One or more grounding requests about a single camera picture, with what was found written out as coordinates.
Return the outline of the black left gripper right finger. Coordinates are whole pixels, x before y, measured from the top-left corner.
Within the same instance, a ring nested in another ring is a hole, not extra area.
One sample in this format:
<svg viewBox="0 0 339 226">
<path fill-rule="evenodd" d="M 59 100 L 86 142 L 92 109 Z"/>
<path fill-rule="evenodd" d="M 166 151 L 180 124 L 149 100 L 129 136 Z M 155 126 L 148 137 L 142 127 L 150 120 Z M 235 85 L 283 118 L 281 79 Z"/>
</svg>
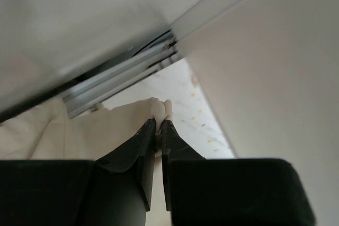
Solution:
<svg viewBox="0 0 339 226">
<path fill-rule="evenodd" d="M 166 120 L 163 184 L 173 225 L 314 225 L 293 166 L 278 158 L 206 159 Z"/>
</svg>

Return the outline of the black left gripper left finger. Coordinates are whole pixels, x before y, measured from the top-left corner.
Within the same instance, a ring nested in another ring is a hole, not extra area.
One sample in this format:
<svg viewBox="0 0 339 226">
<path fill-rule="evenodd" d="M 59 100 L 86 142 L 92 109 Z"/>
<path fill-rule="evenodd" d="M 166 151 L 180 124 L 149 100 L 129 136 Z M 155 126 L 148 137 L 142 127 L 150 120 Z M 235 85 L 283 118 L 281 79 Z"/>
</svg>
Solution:
<svg viewBox="0 0 339 226">
<path fill-rule="evenodd" d="M 98 160 L 2 160 L 1 225 L 145 225 L 155 121 Z"/>
</svg>

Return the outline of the beige trousers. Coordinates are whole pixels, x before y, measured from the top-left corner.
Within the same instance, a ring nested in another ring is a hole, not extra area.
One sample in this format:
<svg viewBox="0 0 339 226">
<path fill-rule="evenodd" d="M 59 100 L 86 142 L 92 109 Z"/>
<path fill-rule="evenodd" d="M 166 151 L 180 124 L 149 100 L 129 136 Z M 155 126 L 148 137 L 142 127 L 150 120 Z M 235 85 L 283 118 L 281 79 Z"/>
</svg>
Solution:
<svg viewBox="0 0 339 226">
<path fill-rule="evenodd" d="M 52 99 L 1 125 L 2 160 L 98 160 L 128 139 L 148 120 L 160 126 L 172 119 L 171 101 L 156 98 L 103 108 L 70 118 L 60 99 Z"/>
</svg>

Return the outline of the aluminium left frame rail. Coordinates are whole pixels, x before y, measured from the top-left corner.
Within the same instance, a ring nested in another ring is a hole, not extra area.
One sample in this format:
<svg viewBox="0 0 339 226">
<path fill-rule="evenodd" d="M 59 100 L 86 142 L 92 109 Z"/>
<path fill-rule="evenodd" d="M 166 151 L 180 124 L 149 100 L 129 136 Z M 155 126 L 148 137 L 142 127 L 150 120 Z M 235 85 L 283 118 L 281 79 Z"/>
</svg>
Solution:
<svg viewBox="0 0 339 226">
<path fill-rule="evenodd" d="M 160 32 L 72 80 L 5 110 L 1 122 L 53 97 L 62 98 L 68 115 L 75 117 L 179 61 L 176 43 L 172 30 Z"/>
</svg>

